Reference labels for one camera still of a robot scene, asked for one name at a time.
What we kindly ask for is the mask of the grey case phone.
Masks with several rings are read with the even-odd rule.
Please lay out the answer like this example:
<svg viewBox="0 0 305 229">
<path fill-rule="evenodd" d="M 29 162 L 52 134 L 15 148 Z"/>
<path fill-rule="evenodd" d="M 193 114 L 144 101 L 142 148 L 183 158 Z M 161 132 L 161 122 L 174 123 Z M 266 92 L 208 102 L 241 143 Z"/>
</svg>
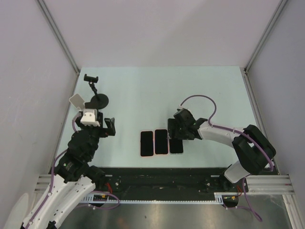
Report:
<svg viewBox="0 0 305 229">
<path fill-rule="evenodd" d="M 169 140 L 170 154 L 182 154 L 183 153 L 183 141 L 181 139 Z"/>
</svg>

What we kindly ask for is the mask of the pink case phone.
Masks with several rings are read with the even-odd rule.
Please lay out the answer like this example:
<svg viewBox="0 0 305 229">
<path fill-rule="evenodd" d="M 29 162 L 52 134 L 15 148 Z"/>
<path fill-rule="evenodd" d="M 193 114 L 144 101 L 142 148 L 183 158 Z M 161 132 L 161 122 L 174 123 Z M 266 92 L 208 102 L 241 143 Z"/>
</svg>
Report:
<svg viewBox="0 0 305 229">
<path fill-rule="evenodd" d="M 153 131 L 140 133 L 140 156 L 151 157 L 154 155 Z"/>
<path fill-rule="evenodd" d="M 169 153 L 168 132 L 166 129 L 155 130 L 154 149 L 156 155 L 167 155 Z"/>
</svg>

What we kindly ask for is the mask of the black round-base phone stand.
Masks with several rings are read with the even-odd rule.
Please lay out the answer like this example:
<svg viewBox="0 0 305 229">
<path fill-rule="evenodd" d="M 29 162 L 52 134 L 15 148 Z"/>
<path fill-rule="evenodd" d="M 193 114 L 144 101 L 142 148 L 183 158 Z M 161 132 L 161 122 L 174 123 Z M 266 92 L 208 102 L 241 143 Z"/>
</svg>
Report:
<svg viewBox="0 0 305 229">
<path fill-rule="evenodd" d="M 109 98 L 105 94 L 99 94 L 95 84 L 98 82 L 99 77 L 84 75 L 84 81 L 89 83 L 91 90 L 94 93 L 94 96 L 91 98 L 90 102 L 85 103 L 86 109 L 97 109 L 101 110 L 109 104 Z"/>
</svg>

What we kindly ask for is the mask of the white phone stand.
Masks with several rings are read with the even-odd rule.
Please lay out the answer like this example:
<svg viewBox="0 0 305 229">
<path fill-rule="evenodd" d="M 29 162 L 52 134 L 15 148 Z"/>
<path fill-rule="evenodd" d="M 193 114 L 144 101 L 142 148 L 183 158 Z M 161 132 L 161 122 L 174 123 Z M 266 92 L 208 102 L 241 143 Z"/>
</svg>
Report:
<svg viewBox="0 0 305 229">
<path fill-rule="evenodd" d="M 69 98 L 69 102 L 78 110 L 83 111 L 85 109 L 85 101 L 79 94 L 74 94 Z"/>
</svg>

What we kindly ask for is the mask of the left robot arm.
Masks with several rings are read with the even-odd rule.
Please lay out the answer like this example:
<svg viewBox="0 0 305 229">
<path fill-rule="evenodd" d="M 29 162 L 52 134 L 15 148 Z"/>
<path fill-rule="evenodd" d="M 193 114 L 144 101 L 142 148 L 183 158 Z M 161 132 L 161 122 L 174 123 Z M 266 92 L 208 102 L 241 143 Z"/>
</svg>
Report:
<svg viewBox="0 0 305 229">
<path fill-rule="evenodd" d="M 101 138 L 114 136 L 115 119 L 96 109 L 85 109 L 72 120 L 74 133 L 68 148 L 51 167 L 51 181 L 35 207 L 21 224 L 23 229 L 58 229 L 89 193 L 105 186 L 105 173 L 89 166 Z"/>
</svg>

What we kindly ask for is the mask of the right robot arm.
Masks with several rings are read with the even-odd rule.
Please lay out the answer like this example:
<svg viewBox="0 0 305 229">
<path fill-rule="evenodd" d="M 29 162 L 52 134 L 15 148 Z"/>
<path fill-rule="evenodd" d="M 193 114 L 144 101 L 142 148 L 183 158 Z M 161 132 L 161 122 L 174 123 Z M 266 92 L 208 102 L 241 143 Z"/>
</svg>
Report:
<svg viewBox="0 0 305 229">
<path fill-rule="evenodd" d="M 232 191 L 237 182 L 248 175 L 258 175 L 271 160 L 276 150 L 255 125 L 246 128 L 229 128 L 212 124 L 209 119 L 195 119 L 187 109 L 180 109 L 167 123 L 169 137 L 179 140 L 211 140 L 235 150 L 238 161 L 224 171 L 220 187 Z"/>
</svg>

